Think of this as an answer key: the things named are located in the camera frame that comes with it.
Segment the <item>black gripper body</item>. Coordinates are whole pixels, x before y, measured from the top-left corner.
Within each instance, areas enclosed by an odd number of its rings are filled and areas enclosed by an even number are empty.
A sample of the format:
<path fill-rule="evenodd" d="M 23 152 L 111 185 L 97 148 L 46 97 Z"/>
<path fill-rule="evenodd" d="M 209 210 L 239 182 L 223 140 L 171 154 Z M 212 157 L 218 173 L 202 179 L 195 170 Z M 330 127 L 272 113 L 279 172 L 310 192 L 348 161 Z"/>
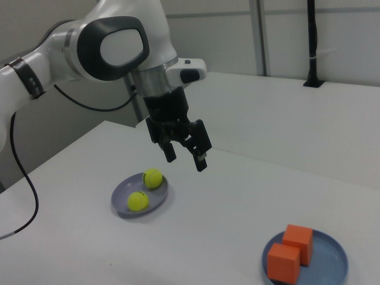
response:
<path fill-rule="evenodd" d="M 144 103 L 149 114 L 145 120 L 148 129 L 163 129 L 165 126 L 186 129 L 189 124 L 189 106 L 183 87 L 159 96 L 144 97 Z"/>

